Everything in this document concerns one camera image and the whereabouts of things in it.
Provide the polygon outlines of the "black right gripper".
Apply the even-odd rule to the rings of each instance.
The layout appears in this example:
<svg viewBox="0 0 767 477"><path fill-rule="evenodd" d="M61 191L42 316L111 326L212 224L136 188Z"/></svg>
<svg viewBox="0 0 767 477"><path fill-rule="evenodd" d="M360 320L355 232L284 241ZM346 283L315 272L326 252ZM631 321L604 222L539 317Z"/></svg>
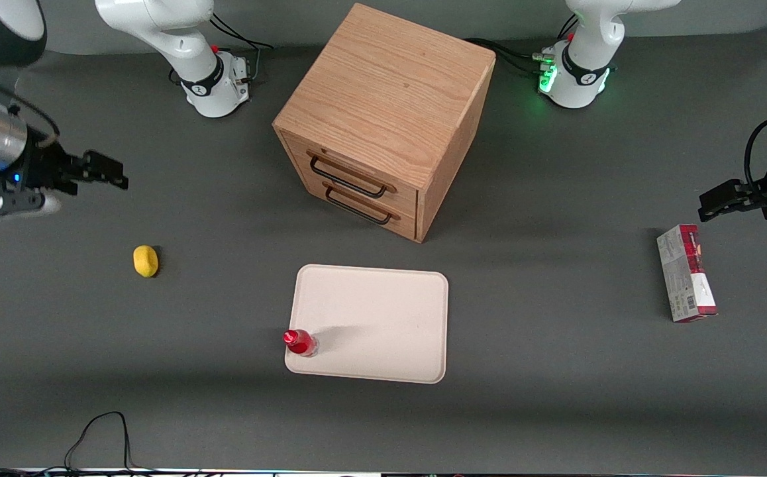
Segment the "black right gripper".
<svg viewBox="0 0 767 477"><path fill-rule="evenodd" d="M93 149L69 154L58 139L32 142L11 166L11 183L19 188L44 188L76 196L80 182L121 190L129 187L123 163Z"/></svg>

